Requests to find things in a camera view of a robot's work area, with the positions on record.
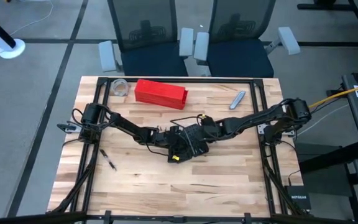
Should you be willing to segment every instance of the pen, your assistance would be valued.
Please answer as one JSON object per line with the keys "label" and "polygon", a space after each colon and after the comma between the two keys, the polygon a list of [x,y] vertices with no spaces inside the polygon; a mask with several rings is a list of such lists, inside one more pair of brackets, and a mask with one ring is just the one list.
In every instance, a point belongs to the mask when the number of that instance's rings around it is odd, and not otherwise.
{"label": "pen", "polygon": [[111,162],[111,160],[109,159],[109,157],[107,156],[106,152],[103,149],[99,149],[100,152],[102,153],[103,157],[109,162],[111,168],[113,168],[114,170],[117,171],[116,167],[114,166],[114,164]]}

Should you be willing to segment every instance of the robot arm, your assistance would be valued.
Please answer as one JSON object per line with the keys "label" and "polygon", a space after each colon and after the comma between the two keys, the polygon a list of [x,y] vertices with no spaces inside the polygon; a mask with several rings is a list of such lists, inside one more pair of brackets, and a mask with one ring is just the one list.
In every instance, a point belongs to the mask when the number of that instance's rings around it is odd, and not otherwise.
{"label": "robot arm", "polygon": [[[102,110],[107,112],[107,122],[96,124]],[[183,128],[175,125],[169,131],[160,133],[158,128],[139,127],[104,105],[90,103],[86,105],[81,119],[83,128],[79,139],[95,143],[100,139],[102,129],[113,127],[131,135],[141,145],[168,149],[168,162],[181,163],[207,153],[207,143],[232,139],[247,128],[271,121],[277,122],[266,126],[263,141],[266,145],[276,145],[280,142],[282,133],[301,128],[311,119],[311,114],[305,101],[287,99],[265,111],[243,118],[214,121],[209,116],[199,114],[197,119],[201,119],[200,124]]]}

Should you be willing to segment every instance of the red block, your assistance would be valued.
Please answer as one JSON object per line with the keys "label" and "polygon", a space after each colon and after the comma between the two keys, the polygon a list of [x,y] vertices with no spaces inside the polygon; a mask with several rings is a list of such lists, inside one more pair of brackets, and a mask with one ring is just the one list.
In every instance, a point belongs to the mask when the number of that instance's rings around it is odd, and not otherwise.
{"label": "red block", "polygon": [[140,79],[136,83],[135,98],[139,102],[182,110],[186,105],[187,92],[182,86]]}

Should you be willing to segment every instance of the butcher block tabletop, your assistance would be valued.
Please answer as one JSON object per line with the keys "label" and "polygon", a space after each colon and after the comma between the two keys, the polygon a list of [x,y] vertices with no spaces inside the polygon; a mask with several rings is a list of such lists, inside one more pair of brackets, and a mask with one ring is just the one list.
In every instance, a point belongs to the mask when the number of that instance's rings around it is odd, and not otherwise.
{"label": "butcher block tabletop", "polygon": [[[82,77],[74,108],[83,111],[85,105],[92,102],[98,78]],[[158,126],[164,130],[172,126],[170,120],[187,116],[206,114],[218,120],[254,113],[247,83],[172,83],[189,91],[184,110],[136,102],[136,83],[129,84],[127,96],[114,96],[110,92],[108,107],[138,126]],[[269,107],[283,100],[278,79],[264,79],[264,85]],[[242,90],[246,91],[244,99],[235,110],[229,110]],[[185,126],[195,123],[195,119],[180,121]],[[66,141],[77,137],[77,134],[67,134]],[[293,144],[288,137],[283,140]],[[57,207],[74,186],[82,148],[83,143],[78,141],[64,146],[48,210]],[[167,153],[166,149],[150,148]],[[98,154],[89,215],[103,215],[111,210],[114,215],[243,217],[244,213],[250,213],[252,217],[270,217],[256,128],[246,129],[234,139],[209,144],[207,154],[180,164],[169,164],[165,156],[150,153],[115,128],[103,130],[100,149],[106,151],[117,170]],[[288,175],[299,170],[296,152],[287,144],[279,144],[277,157],[286,185]],[[303,185],[300,172],[291,176],[291,182]],[[273,183],[272,188],[276,211],[280,213]],[[78,208],[81,208],[83,193],[84,187]]]}

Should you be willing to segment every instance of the mesh chair back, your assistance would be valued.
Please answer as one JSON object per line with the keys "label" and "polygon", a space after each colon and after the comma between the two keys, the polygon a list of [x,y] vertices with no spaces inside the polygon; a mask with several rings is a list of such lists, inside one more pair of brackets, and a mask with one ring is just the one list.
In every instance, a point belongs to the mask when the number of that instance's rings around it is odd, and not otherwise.
{"label": "mesh chair back", "polygon": [[210,42],[258,39],[266,30],[276,0],[214,0]]}
{"label": "mesh chair back", "polygon": [[175,0],[108,0],[121,52],[178,40]]}

